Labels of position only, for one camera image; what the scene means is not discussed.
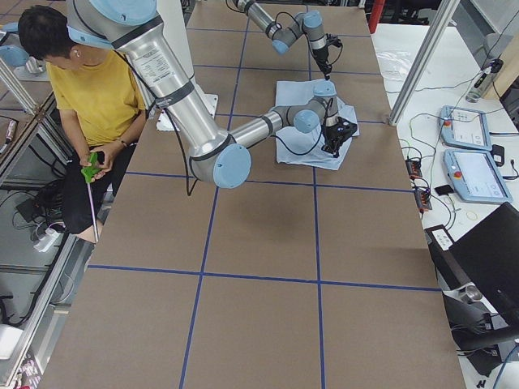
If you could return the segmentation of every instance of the white cloth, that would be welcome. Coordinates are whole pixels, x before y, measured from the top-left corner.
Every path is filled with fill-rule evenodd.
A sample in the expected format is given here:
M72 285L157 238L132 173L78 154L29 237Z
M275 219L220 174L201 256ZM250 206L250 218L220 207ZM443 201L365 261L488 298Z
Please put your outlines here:
M313 81L297 82L297 81L278 81L276 87L276 106L278 105L305 105L314 96L314 86L316 83L323 82L322 79ZM357 123L354 107L346 105L344 101L337 98L339 108L339 116L350 122ZM285 127L279 130L276 135L283 139L283 142L297 153L307 152L317 142L321 132L320 126L317 126L308 134L303 134L295 129L295 127ZM321 150L324 145L324 137L321 135L318 144L314 149L304 156L296 156L289 152L287 148L276 139L276 156L278 163L308 165L316 168L338 170L351 144L351 138L346 140L339 149L339 157L333 158L333 155Z

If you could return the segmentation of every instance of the red tube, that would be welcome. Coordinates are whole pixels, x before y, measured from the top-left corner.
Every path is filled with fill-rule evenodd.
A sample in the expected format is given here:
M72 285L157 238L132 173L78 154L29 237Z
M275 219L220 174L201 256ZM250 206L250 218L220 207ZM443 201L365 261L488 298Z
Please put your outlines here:
M384 9L384 4L386 0L376 0L373 4L373 8L371 9L370 21L367 24L370 28L370 34L375 33L376 26L379 23L380 16L382 15L382 10Z

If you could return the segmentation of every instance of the yellow t-shirt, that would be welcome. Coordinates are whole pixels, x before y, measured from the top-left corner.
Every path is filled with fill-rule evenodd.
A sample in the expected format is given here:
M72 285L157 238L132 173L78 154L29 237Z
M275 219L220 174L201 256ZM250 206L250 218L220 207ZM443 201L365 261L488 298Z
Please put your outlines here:
M58 109L76 111L88 146L113 142L145 109L130 67L110 51L96 66L77 71L47 63Z

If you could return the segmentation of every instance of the brown table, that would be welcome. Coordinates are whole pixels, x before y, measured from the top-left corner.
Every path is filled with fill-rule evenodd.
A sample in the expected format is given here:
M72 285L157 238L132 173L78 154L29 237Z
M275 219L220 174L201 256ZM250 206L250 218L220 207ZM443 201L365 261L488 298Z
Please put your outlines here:
M319 9L361 129L341 169L278 165L268 139L239 188L187 197L174 134L148 128L42 388L465 386L365 15ZM221 1L197 2L188 37L223 128L271 108L277 80L321 77L304 39L279 57Z

